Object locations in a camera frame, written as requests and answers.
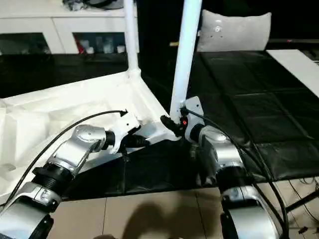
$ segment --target black mat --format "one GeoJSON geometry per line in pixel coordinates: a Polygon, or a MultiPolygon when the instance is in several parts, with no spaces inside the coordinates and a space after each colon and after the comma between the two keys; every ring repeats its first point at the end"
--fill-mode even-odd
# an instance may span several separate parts
{"type": "MultiPolygon", "coordinates": [[[[175,56],[146,60],[142,77],[168,111],[175,56]]],[[[123,55],[0,57],[0,97],[121,72],[123,55]]],[[[188,96],[241,144],[259,148],[273,180],[319,175],[319,99],[267,53],[202,53],[194,58],[188,96]]],[[[254,162],[245,157],[263,181],[254,162]]],[[[189,144],[163,141],[79,175],[68,199],[198,187],[189,144]]]]}

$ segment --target black wire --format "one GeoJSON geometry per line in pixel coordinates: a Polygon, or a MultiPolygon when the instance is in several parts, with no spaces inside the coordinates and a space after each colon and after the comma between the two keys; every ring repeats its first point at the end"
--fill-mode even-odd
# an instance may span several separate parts
{"type": "Polygon", "coordinates": [[[94,118],[96,116],[101,116],[101,115],[106,115],[106,114],[112,114],[112,113],[120,113],[120,114],[125,114],[125,111],[104,111],[104,112],[99,112],[90,116],[87,116],[83,119],[78,120],[77,122],[73,123],[72,125],[68,126],[66,129],[64,129],[61,133],[59,133],[36,157],[35,159],[29,164],[29,166],[27,167],[27,169],[25,170],[25,172],[23,173],[23,175],[21,176],[20,180],[18,181],[18,183],[16,184],[15,188],[13,189],[13,191],[11,192],[10,196],[8,197],[5,205],[10,202],[10,200],[15,196],[15,194],[17,193],[18,189],[20,188],[22,182],[24,181],[24,179],[26,178],[26,176],[28,175],[28,173],[30,172],[30,170],[32,169],[32,167],[35,165],[35,163],[37,162],[37,160],[42,156],[42,154],[45,153],[45,151],[48,150],[48,148],[55,142],[57,141],[62,135],[64,135],[67,131],[69,131],[71,128],[73,128],[74,126],[78,125],[79,123],[82,123],[83,121],[86,121],[88,119],[94,118]]]}
{"type": "Polygon", "coordinates": [[[315,181],[315,178],[313,177],[310,183],[307,182],[305,178],[299,179],[299,181],[300,181],[301,183],[303,183],[303,184],[310,185],[310,184],[312,184],[312,183],[315,181]]]}
{"type": "MultiPolygon", "coordinates": [[[[289,181],[290,186],[293,188],[294,192],[298,195],[298,197],[299,197],[300,199],[302,199],[301,196],[300,196],[300,194],[299,194],[298,191],[296,190],[296,188],[295,188],[295,187],[293,186],[293,184],[290,182],[290,180],[288,180],[288,181],[289,181]]],[[[311,214],[311,212],[309,211],[308,207],[307,207],[305,204],[304,204],[304,207],[305,207],[306,211],[308,212],[309,216],[311,216],[311,217],[319,224],[319,220],[318,220],[317,218],[315,218],[314,215],[311,214]]]]}
{"type": "MultiPolygon", "coordinates": [[[[225,130],[223,130],[223,128],[221,126],[219,126],[217,123],[215,123],[214,121],[212,121],[211,119],[205,117],[205,116],[202,116],[200,114],[197,114],[196,112],[193,112],[193,111],[190,111],[188,109],[184,109],[186,112],[192,114],[192,115],[195,115],[197,117],[200,117],[202,118],[203,120],[206,120],[208,122],[210,122],[213,126],[215,126],[217,129],[219,129],[220,131],[222,131],[229,139],[230,141],[235,145],[235,147],[237,149],[239,149],[239,151],[244,151],[254,162],[255,164],[259,167],[260,170],[262,170],[266,180],[267,180],[267,183],[269,184],[269,186],[271,187],[271,189],[273,190],[279,204],[280,204],[280,208],[282,210],[282,214],[283,214],[283,220],[281,219],[281,217],[279,216],[277,210],[275,209],[274,205],[269,201],[269,200],[265,200],[265,202],[267,203],[267,205],[269,206],[269,208],[273,211],[274,215],[276,216],[277,220],[279,221],[282,229],[283,229],[283,234],[284,234],[284,238],[289,238],[289,221],[288,221],[288,214],[287,214],[287,211],[286,211],[286,207],[285,207],[285,204],[277,190],[277,188],[275,187],[275,185],[273,184],[273,182],[271,181],[270,177],[268,176],[268,172],[266,171],[266,167],[265,165],[261,165],[257,160],[255,160],[255,157],[252,155],[251,152],[249,152],[245,147],[241,146],[233,137],[231,137],[225,130]]],[[[259,153],[256,145],[254,145],[255,147],[255,151],[257,151],[257,153],[259,153]]]]}

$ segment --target white tubular leg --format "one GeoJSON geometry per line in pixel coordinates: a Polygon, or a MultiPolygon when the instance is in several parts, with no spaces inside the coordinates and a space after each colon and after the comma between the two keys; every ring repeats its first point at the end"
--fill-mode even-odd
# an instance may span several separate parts
{"type": "Polygon", "coordinates": [[[128,54],[129,71],[138,69],[138,56],[135,42],[135,17],[133,0],[124,0],[125,10],[125,45],[128,54]]]}
{"type": "Polygon", "coordinates": [[[170,103],[170,117],[179,122],[180,104],[186,99],[202,0],[185,0],[180,28],[179,47],[170,103]]]}

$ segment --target robotic arm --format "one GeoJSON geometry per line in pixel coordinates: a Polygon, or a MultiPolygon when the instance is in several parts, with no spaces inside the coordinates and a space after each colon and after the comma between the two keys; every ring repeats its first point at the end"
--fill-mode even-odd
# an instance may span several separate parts
{"type": "Polygon", "coordinates": [[[222,198],[222,232],[225,239],[278,239],[279,234],[258,191],[250,183],[239,151],[219,129],[203,119],[183,112],[183,108],[203,116],[198,97],[185,101],[180,124],[161,117],[176,136],[184,136],[200,146],[201,162],[207,177],[216,182],[222,198]]]}
{"type": "Polygon", "coordinates": [[[62,193],[79,173],[91,152],[112,146],[110,153],[122,147],[143,147],[149,144],[142,136],[132,135],[138,121],[127,113],[111,131],[91,125],[75,127],[72,136],[63,142],[43,167],[35,168],[34,179],[27,182],[0,212],[0,239],[44,239],[53,226],[53,213],[62,193]]]}

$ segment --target wooden floor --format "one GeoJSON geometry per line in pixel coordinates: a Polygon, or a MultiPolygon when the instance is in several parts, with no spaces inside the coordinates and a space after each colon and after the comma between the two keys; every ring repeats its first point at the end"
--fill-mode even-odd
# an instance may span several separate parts
{"type": "MultiPolygon", "coordinates": [[[[315,189],[315,182],[303,184],[291,180],[301,196],[315,189]]],[[[279,208],[267,184],[260,185],[271,202],[279,208]]],[[[289,181],[276,183],[286,204],[299,198],[289,181]]],[[[319,219],[319,199],[307,204],[319,219]]],[[[49,239],[222,239],[218,189],[151,193],[108,199],[64,202],[53,215],[55,220],[49,239]]],[[[319,239],[319,227],[300,207],[289,214],[291,239],[319,239]],[[299,234],[302,227],[308,231],[299,234]]]]}

